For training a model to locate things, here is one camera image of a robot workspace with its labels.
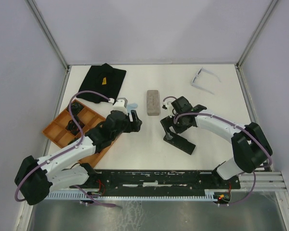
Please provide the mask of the blue cloth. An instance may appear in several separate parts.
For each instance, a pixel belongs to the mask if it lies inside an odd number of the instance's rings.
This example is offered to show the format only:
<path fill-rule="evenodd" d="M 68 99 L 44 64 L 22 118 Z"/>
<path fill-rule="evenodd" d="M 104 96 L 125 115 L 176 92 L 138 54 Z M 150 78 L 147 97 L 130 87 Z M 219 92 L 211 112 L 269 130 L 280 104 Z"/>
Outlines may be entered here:
<path fill-rule="evenodd" d="M 127 105 L 127 111 L 128 113 L 131 113 L 132 110 L 135 110 L 138 107 L 138 104 L 136 103 L 130 103 Z"/>

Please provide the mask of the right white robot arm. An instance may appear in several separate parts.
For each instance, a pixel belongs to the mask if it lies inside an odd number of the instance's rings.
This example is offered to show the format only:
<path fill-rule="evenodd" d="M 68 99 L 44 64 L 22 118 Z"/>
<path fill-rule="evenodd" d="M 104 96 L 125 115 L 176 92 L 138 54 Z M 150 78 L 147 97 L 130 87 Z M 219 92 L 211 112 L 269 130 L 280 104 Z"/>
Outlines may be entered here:
<path fill-rule="evenodd" d="M 163 140 L 181 151 L 191 155 L 196 147 L 181 136 L 191 127 L 208 130 L 232 145 L 233 157 L 213 170 L 211 182 L 216 188 L 223 188 L 236 175 L 272 165 L 272 148 L 257 123 L 231 122 L 203 105 L 192 106 L 184 96 L 164 98 L 162 108 L 168 112 L 161 120 L 165 131 Z"/>

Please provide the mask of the black rectangular case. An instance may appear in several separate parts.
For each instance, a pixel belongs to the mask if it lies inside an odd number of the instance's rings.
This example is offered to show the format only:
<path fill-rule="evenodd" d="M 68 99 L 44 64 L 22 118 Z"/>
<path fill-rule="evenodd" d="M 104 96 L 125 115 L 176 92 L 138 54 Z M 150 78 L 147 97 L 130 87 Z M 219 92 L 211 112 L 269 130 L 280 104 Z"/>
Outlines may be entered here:
<path fill-rule="evenodd" d="M 163 140 L 167 142 L 168 144 L 171 144 L 172 146 L 180 149 L 181 151 L 191 155 L 195 149 L 195 145 L 191 142 L 189 142 L 187 139 L 181 137 L 180 135 L 170 132 L 172 135 L 171 140 L 167 140 L 166 136 L 164 136 Z"/>

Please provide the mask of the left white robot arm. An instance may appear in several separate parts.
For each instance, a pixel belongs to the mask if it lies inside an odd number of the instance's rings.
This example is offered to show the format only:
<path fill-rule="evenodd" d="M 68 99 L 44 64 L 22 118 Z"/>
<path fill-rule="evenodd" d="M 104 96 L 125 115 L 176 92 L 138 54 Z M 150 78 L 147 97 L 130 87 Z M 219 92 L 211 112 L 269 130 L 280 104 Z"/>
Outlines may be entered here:
<path fill-rule="evenodd" d="M 61 150 L 40 158 L 27 156 L 14 180 L 17 186 L 15 200 L 36 205 L 50 192 L 61 188 L 82 184 L 87 188 L 93 187 L 97 176 L 90 164 L 81 164 L 73 169 L 67 167 L 87 156 L 99 154 L 122 133 L 139 132 L 141 125 L 136 110 L 128 113 L 113 110 L 105 121 L 82 133 L 79 139 Z"/>

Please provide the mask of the grey glasses case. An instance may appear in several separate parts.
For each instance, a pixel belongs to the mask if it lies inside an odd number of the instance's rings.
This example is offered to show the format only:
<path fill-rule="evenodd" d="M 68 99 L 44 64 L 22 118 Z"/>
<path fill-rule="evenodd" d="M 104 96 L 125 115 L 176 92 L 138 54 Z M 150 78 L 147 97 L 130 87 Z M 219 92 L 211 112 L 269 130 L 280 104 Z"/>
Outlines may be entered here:
<path fill-rule="evenodd" d="M 160 95 L 158 90 L 148 90 L 146 93 L 146 108 L 148 116 L 160 115 Z"/>

